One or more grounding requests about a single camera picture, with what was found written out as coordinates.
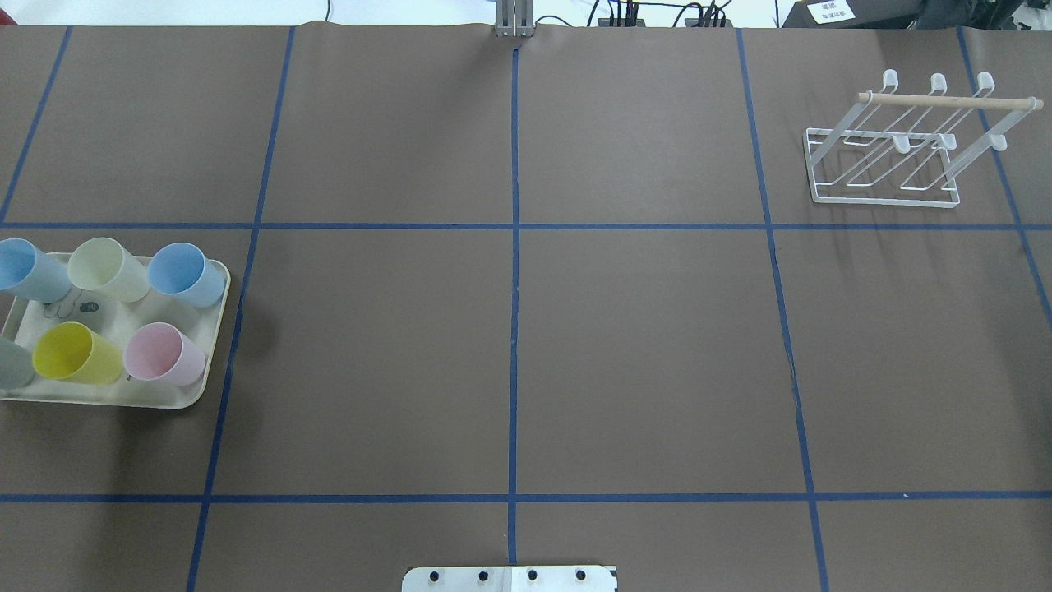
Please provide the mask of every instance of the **gray table surface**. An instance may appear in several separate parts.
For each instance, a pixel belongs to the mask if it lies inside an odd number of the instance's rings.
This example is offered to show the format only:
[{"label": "gray table surface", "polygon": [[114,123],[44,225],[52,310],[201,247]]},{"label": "gray table surface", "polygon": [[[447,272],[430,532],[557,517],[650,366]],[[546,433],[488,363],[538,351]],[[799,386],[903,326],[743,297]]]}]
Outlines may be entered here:
[{"label": "gray table surface", "polygon": [[1052,37],[491,35],[0,27],[0,237],[235,275],[191,408],[0,404],[0,589],[1052,589],[1052,117],[950,210],[801,151]]}]

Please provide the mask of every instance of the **yellow cup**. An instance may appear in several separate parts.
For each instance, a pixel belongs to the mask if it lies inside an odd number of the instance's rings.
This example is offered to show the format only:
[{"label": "yellow cup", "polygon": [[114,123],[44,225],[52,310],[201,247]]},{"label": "yellow cup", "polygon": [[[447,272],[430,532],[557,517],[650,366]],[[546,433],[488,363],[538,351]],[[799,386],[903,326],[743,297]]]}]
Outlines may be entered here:
[{"label": "yellow cup", "polygon": [[107,385],[124,374],[120,349],[79,323],[44,333],[33,350],[33,368],[44,379],[84,385]]}]

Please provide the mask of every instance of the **blue cup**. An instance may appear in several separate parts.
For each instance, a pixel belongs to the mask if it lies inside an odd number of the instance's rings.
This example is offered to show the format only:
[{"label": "blue cup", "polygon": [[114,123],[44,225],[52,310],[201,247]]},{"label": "blue cup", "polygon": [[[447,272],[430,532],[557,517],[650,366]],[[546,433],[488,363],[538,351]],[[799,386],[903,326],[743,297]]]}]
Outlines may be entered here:
[{"label": "blue cup", "polygon": [[188,242],[175,242],[158,250],[146,274],[154,289],[199,309],[219,303],[226,287],[219,269]]},{"label": "blue cup", "polygon": [[73,284],[65,267],[24,238],[0,240],[0,289],[26,301],[58,303]]}]

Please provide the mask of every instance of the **pink cup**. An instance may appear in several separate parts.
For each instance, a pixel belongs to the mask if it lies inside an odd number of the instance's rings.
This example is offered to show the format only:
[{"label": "pink cup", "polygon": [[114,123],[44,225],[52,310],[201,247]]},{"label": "pink cup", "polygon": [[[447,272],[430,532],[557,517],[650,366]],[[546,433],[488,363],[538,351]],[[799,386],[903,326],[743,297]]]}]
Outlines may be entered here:
[{"label": "pink cup", "polygon": [[133,379],[179,387],[201,379],[206,360],[201,348],[166,323],[143,326],[124,348],[124,369]]}]

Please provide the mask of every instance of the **tray with cups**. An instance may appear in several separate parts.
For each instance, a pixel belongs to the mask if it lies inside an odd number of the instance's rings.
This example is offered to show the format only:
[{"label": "tray with cups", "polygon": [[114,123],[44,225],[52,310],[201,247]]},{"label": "tray with cups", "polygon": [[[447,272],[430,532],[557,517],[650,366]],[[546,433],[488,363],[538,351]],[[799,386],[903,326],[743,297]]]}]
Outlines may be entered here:
[{"label": "tray with cups", "polygon": [[204,392],[230,271],[188,242],[73,252],[0,240],[0,400],[183,409]]}]

